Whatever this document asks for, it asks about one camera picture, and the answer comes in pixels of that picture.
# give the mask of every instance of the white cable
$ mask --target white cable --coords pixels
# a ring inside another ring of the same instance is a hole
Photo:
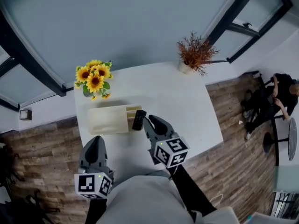
[[[223,194],[219,194],[218,196],[215,196],[215,197],[213,197],[211,200],[210,200],[210,202],[213,200],[213,199],[216,199],[217,197],[219,197],[219,196],[221,196],[222,195],[222,198],[220,199],[220,201],[218,202],[218,203],[216,203],[215,205],[214,205],[214,207],[216,207],[217,205],[219,205],[220,203],[221,203],[221,201],[222,201],[222,199],[223,199]]]

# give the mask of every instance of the person's hand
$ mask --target person's hand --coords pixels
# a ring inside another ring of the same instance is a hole
[[[278,95],[278,88],[277,88],[277,87],[274,87],[272,96],[273,96],[273,98],[275,98],[277,95]]]
[[[281,107],[284,107],[284,105],[281,103],[281,101],[280,101],[279,99],[277,99],[277,98],[274,99],[274,103],[275,103],[277,106],[279,106],[280,108],[281,108]]]

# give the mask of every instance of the green leaf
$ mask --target green leaf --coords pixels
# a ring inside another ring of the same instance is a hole
[[[83,85],[83,92],[84,92],[84,93],[88,93],[87,85]]]
[[[110,89],[110,85],[109,85],[109,83],[106,82],[106,81],[104,81],[103,87],[104,87],[105,89],[107,89],[107,90]]]

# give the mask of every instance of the sunflower center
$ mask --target sunflower center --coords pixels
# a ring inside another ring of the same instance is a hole
[[[100,76],[104,76],[105,75],[105,72],[103,70],[99,70],[99,75]]]
[[[82,74],[82,78],[86,79],[89,76],[89,72],[85,71]]]
[[[92,79],[92,84],[93,84],[93,85],[97,85],[99,82],[100,82],[100,79],[97,78],[97,77],[94,77],[94,78]]]

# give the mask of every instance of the wooden floor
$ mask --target wooden floor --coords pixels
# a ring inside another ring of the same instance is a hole
[[[265,154],[262,148],[264,134],[272,133],[270,123],[256,129],[249,141],[244,140],[245,120],[239,103],[247,89],[257,87],[251,75],[207,87],[224,142],[184,165],[209,199],[223,194],[217,208],[233,207],[240,223],[255,211],[269,214],[274,200],[275,150],[273,147]],[[32,195],[39,189],[44,208],[61,210],[48,214],[52,221],[85,222],[89,202],[75,194],[73,181],[82,149],[76,118],[9,132],[2,135],[1,141],[20,156],[14,169],[25,177],[25,182],[11,185],[15,197]]]

